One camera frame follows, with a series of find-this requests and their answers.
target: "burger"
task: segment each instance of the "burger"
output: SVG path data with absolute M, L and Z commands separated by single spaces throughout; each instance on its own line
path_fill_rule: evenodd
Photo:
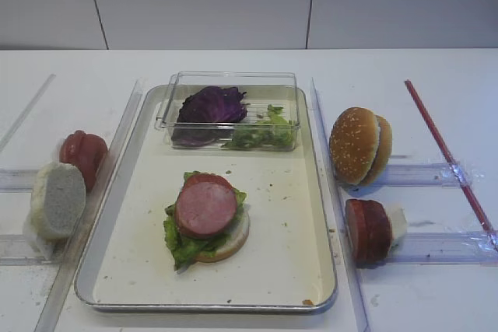
M 371 110 L 346 109 L 334 123 L 329 148 L 337 178 L 366 186 L 382 173 L 391 156 L 391 125 Z
M 165 211 L 165 241 L 180 270 L 194 262 L 216 262 L 233 256 L 246 242 L 251 221 L 244 192 L 222 176 L 184 174 L 184 185 Z

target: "hamburger bun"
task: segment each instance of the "hamburger bun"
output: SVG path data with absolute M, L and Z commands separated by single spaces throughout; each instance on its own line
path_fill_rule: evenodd
M 198 262 L 218 262 L 233 256 L 246 242 L 249 236 L 249 228 L 251 227 L 251 220 L 249 214 L 244 210 L 240 220 L 235 222 L 232 227 L 226 231 L 230 235 L 226 243 L 218 248 L 214 256 L 210 253 L 201 252 L 195 258 Z
M 365 186 L 384 171 L 391 156 L 391 125 L 371 110 L 346 109 L 334 123 L 329 148 L 338 179 Z

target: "ham slice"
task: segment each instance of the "ham slice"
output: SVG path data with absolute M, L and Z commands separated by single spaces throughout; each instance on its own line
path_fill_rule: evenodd
M 357 264 L 374 264 L 388 256 L 393 240 L 391 222 L 381 203 L 349 199 L 345 214 Z
M 175 220 L 181 234 L 205 239 L 223 232 L 236 210 L 235 193 L 226 185 L 206 181 L 186 183 L 176 202 Z
M 86 191 L 90 192 L 106 154 L 107 145 L 100 136 L 78 130 L 65 139 L 59 152 L 59 161 L 76 166 L 83 175 Z
M 201 182 L 210 182 L 214 184 L 219 184 L 220 186 L 225 186 L 229 189 L 232 189 L 232 185 L 228 182 L 228 180 L 226 180 L 222 176 L 209 174 L 209 173 L 199 173 L 192 175 L 190 178 L 188 178 L 185 181 L 183 188 L 185 189 L 190 186 L 193 186 L 194 184 Z

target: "clear plastic container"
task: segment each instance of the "clear plastic container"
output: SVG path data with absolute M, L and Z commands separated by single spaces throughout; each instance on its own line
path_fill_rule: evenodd
M 208 86 L 237 87 L 247 116 L 238 123 L 179 121 L 185 100 Z M 173 148 L 292 151 L 300 116 L 292 73 L 180 72 L 161 107 L 159 127 Z

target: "red straw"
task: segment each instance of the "red straw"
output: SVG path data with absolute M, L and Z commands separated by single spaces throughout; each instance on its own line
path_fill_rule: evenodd
M 422 114 L 422 117 L 426 122 L 427 127 L 432 133 L 434 140 L 436 141 L 437 145 L 439 146 L 439 149 L 443 153 L 446 162 L 455 164 L 456 161 L 453 158 L 450 149 L 448 149 L 448 147 L 446 146 L 446 143 L 444 142 L 440 132 L 437 130 L 437 127 L 434 124 L 432 118 L 430 117 L 429 112 L 427 111 L 426 107 L 423 105 L 422 100 L 419 97 L 419 94 L 415 91 L 415 87 L 413 87 L 413 84 L 408 79 L 405 81 L 405 84 L 406 88 L 410 92 L 410 95 L 412 95 L 413 101 L 415 101 L 415 105 L 417 106 L 417 108 L 419 108 L 419 112 L 420 114 Z M 482 228 L 486 231 L 489 238 L 491 239 L 491 243 L 493 244 L 495 250 L 498 251 L 498 240 L 496 239 L 496 232 L 493 226 L 491 225 L 491 222 L 489 221 L 488 217 L 486 216 L 486 213 L 484 212 L 484 210 L 482 210 L 481 204 L 477 200 L 477 197 L 474 195 L 474 192 L 472 191 L 472 189 L 468 184 L 464 183 L 463 180 L 458 177 L 458 175 L 455 174 L 455 176 L 457 177 L 457 180 L 460 183 L 460 188 L 464 192 L 464 195 L 466 196 L 468 203 L 470 204 L 470 206 L 472 206 L 472 210 L 474 211 L 475 216 L 481 223 Z

